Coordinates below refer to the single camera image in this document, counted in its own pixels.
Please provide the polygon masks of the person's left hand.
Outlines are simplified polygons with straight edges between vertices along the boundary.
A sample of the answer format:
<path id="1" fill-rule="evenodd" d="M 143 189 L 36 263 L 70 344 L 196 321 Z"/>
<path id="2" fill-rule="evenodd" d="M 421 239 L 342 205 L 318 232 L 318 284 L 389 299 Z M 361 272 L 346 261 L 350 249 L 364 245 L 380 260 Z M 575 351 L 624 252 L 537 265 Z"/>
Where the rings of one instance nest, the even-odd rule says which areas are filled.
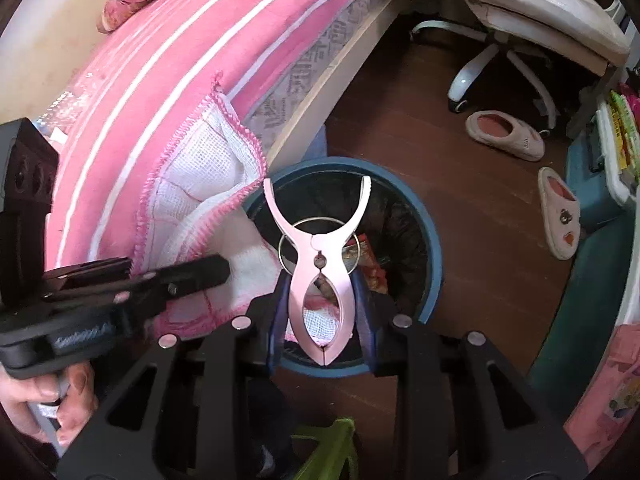
<path id="1" fill-rule="evenodd" d="M 80 434 L 96 411 L 99 401 L 93 390 L 94 373 L 89 362 L 71 365 L 64 372 L 68 389 L 58 406 L 56 440 L 64 448 Z M 1 405 L 12 425 L 25 436 L 49 442 L 29 409 L 29 403 L 54 403 L 60 398 L 60 385 L 55 375 L 15 379 L 1 369 Z"/>

